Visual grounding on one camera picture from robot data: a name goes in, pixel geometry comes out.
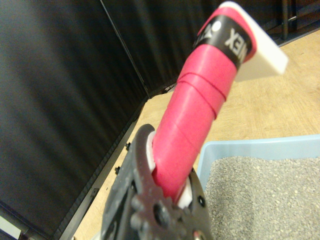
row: litter box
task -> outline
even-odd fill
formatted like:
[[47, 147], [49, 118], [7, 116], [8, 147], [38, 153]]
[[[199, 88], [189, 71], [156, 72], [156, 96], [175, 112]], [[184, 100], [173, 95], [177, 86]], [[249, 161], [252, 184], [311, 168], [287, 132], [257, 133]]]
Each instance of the litter box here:
[[206, 189], [211, 164], [218, 159], [235, 156], [265, 160], [320, 157], [320, 134], [255, 140], [209, 141], [201, 149], [197, 169], [203, 190]]

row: pink tape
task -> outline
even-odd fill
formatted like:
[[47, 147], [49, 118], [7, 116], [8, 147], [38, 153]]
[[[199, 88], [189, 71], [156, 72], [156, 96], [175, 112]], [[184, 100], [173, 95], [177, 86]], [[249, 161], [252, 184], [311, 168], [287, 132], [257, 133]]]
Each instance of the pink tape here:
[[[249, 27], [235, 10], [219, 8], [210, 19], [219, 14], [236, 20], [253, 37]], [[252, 45], [254, 51], [251, 52], [254, 53], [257, 45]], [[152, 142], [156, 165], [152, 173], [154, 181], [162, 187], [164, 196], [170, 196], [174, 202], [179, 199], [236, 74], [237, 69], [231, 60], [208, 44], [198, 46], [183, 66]]]

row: wooden floor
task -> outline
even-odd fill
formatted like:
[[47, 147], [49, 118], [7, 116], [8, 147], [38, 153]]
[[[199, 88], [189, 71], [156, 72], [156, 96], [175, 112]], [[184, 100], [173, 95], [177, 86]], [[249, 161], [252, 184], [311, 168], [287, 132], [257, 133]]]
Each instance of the wooden floor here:
[[[320, 134], [320, 30], [281, 48], [289, 57], [283, 76], [235, 82], [205, 140], [245, 140]], [[144, 124], [157, 129], [172, 92], [144, 106], [129, 138]], [[121, 166], [124, 149], [114, 167]], [[199, 157], [194, 167], [198, 167]], [[75, 233], [90, 240], [100, 229], [102, 214], [115, 180], [111, 171]]]

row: screw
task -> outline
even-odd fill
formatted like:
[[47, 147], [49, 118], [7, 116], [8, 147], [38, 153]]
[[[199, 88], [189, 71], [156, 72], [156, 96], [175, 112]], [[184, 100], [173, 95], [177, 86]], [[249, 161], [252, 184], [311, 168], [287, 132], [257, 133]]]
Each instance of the screw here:
[[118, 175], [118, 173], [119, 173], [119, 171], [120, 171], [120, 167], [118, 166], [118, 167], [116, 167], [114, 170], [115, 170], [115, 174]]
[[131, 143], [130, 143], [130, 142], [128, 142], [128, 143], [126, 143], [126, 144], [125, 144], [125, 149], [126, 149], [127, 151], [129, 150], [130, 145], [131, 145]]
[[206, 205], [206, 200], [202, 196], [198, 196], [198, 202], [204, 208]]

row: white plastic tab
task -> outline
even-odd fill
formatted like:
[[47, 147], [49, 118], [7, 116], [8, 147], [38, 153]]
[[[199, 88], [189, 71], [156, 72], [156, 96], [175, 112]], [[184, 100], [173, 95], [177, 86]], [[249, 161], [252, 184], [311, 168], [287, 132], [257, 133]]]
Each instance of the white plastic tab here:
[[192, 202], [192, 189], [191, 189], [191, 182], [189, 177], [187, 177], [185, 181], [185, 186], [183, 188], [183, 192], [179, 198], [179, 201], [177, 203], [179, 208], [185, 208], [190, 205]]
[[156, 135], [156, 131], [153, 131], [149, 134], [148, 139], [146, 140], [146, 158], [148, 160], [150, 172], [152, 173], [156, 168], [156, 163], [154, 159], [154, 153], [152, 149], [152, 141], [154, 140], [154, 136]]
[[232, 1], [226, 1], [219, 6], [219, 8], [224, 7], [236, 10], [243, 17], [250, 27], [256, 41], [255, 54], [251, 59], [241, 65], [235, 77], [235, 81], [284, 74], [288, 64], [288, 57], [276, 43], [238, 4]]

